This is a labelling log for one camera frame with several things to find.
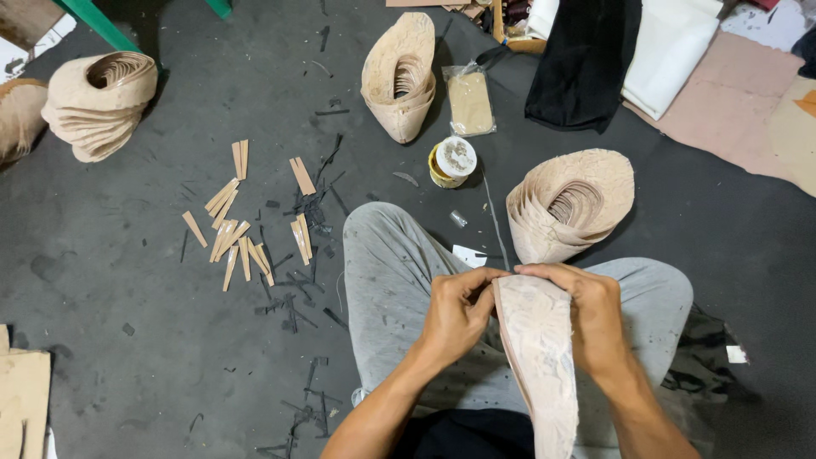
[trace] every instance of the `glue container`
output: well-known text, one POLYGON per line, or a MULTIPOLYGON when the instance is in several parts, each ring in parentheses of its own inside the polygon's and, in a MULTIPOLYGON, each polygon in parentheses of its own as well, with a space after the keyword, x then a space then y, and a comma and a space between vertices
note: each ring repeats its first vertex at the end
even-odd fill
POLYGON ((476 170, 476 150, 461 137, 448 137, 428 156, 431 180, 442 188, 456 188, 476 170))

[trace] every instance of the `black fabric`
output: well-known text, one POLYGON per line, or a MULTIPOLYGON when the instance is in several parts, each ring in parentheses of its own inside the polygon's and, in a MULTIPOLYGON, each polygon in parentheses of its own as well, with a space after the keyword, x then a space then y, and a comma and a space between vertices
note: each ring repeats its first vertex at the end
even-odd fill
POLYGON ((640 0, 561 2, 525 117, 558 131, 602 133, 618 108, 640 26, 640 0))
POLYGON ((816 79, 816 28, 799 38, 791 53, 805 60, 799 68, 799 76, 816 79))
POLYGON ((443 410, 410 419, 392 457, 533 459, 533 425, 507 410, 443 410))

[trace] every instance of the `gray sweatpants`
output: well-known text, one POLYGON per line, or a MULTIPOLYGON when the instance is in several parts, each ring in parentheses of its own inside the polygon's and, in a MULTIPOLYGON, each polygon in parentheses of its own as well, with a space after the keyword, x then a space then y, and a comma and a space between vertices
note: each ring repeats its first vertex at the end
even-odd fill
MULTIPOLYGON (((348 326, 362 388, 356 406, 402 361, 419 337, 431 279, 469 270, 407 212, 388 203, 359 207, 345 223, 348 326)), ((632 352, 654 386, 674 357, 693 299, 677 269, 646 258, 623 258, 588 268, 620 283, 632 352)), ((577 458, 619 457, 605 396, 576 368, 579 403, 577 458)), ((507 356, 491 322, 482 341, 428 385, 415 415, 445 408, 503 408, 527 413, 507 356)))

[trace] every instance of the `clear plastic piece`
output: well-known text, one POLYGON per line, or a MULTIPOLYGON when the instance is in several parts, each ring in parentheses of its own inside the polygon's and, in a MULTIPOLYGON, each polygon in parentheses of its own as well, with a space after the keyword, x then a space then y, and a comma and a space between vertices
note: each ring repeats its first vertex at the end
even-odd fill
POLYGON ((464 219, 464 217, 462 216, 462 214, 459 213, 459 211, 451 212, 450 213, 450 219, 453 220, 454 223, 459 228, 464 228, 464 226, 468 224, 468 221, 464 219))
POLYGON ((470 137, 496 132, 487 73, 476 62, 442 67, 450 98, 450 134, 470 137))

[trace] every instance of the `green chair leg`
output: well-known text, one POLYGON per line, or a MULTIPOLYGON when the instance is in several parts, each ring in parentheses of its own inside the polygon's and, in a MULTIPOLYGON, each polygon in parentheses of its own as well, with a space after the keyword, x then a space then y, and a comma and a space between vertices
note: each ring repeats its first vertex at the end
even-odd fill
POLYGON ((79 17, 117 51, 142 52, 116 28, 91 0, 53 0, 71 16, 79 17))
POLYGON ((229 13, 233 12, 233 8, 229 6, 229 0, 206 0, 206 2, 210 3, 212 10, 221 19, 227 19, 229 13))

